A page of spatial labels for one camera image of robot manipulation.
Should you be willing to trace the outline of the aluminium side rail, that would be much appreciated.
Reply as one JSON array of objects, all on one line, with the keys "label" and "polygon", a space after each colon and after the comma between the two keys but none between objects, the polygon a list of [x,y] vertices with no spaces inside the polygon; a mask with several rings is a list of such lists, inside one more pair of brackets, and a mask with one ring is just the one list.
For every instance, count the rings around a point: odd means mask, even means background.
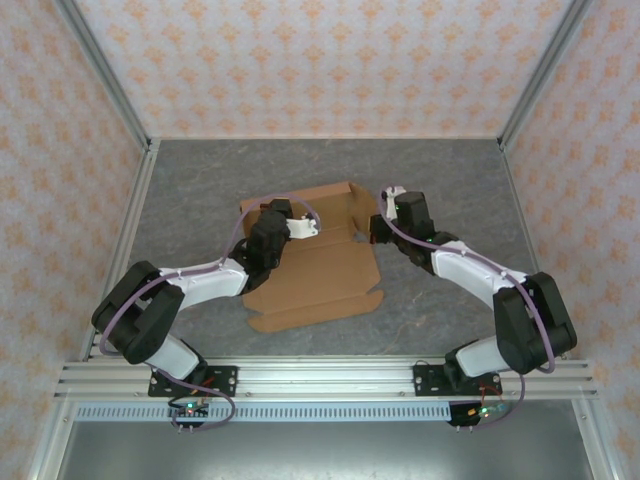
[{"label": "aluminium side rail", "polygon": [[539,268],[533,253],[514,170],[501,155],[510,200],[503,215],[509,221],[498,246],[504,260],[513,260],[519,274],[507,275],[507,285],[493,296],[500,353],[518,373],[550,373],[555,359],[576,346],[577,335],[553,277]]},{"label": "aluminium side rail", "polygon": [[159,140],[152,140],[149,148],[141,156],[125,210],[119,237],[115,244],[115,250],[107,271],[102,292],[103,297],[113,289],[127,271],[132,246],[156,163],[159,146]]}]

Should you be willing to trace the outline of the aluminium lower frame bar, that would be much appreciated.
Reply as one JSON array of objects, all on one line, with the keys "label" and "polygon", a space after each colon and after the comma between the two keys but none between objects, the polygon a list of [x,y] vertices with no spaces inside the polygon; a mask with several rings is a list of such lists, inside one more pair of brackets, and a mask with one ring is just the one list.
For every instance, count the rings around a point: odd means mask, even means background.
[{"label": "aluminium lower frame bar", "polygon": [[594,480],[620,480],[604,408],[599,399],[575,399],[572,407]]},{"label": "aluminium lower frame bar", "polygon": [[77,406],[72,401],[55,402],[27,474],[27,480],[57,480],[67,449]]}]

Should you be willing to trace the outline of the grey metal panel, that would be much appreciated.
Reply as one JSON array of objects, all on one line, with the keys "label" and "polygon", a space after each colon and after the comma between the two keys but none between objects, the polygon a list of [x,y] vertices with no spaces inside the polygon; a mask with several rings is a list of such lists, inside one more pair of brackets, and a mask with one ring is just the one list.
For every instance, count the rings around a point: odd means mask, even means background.
[{"label": "grey metal panel", "polygon": [[573,426],[444,423],[78,423],[58,480],[592,480]]}]

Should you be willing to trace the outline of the brown cardboard box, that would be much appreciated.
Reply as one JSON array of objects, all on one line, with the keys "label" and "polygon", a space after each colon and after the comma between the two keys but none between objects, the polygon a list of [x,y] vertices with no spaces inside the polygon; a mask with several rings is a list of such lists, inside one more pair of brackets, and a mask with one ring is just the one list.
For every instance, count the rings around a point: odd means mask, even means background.
[{"label": "brown cardboard box", "polygon": [[276,333],[377,309],[384,292],[369,243],[377,209],[371,193],[344,181],[294,191],[290,202],[295,220],[316,213],[320,231],[289,241],[269,278],[242,296],[256,313],[248,319],[251,328]]}]

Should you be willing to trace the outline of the aluminium frame post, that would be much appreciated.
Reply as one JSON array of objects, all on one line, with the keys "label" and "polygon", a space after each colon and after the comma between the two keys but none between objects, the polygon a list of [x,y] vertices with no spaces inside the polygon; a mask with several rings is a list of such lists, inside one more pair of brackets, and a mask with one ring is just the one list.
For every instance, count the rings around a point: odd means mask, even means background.
[{"label": "aluminium frame post", "polygon": [[121,82],[76,0],[52,0],[66,21],[80,49],[94,70],[125,127],[143,151],[148,151],[151,137],[131,104]]},{"label": "aluminium frame post", "polygon": [[594,0],[571,0],[558,27],[551,36],[540,60],[536,64],[522,94],[515,104],[502,133],[497,137],[501,152],[513,143],[517,133],[534,108],[546,83],[579,29]]}]

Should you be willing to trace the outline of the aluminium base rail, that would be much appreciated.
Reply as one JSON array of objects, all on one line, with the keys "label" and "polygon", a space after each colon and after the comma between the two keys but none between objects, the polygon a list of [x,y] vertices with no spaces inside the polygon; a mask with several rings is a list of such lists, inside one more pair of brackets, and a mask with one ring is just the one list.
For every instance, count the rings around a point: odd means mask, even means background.
[{"label": "aluminium base rail", "polygon": [[[235,398],[246,401],[392,400],[415,396],[413,368],[440,364],[420,356],[238,356],[213,357],[212,365],[238,368]],[[151,372],[144,365],[98,356],[66,363],[54,389],[62,400],[141,401],[148,397]],[[514,372],[500,374],[506,400],[594,399],[600,394],[586,360],[558,360],[553,373],[537,370],[521,384]]]}]

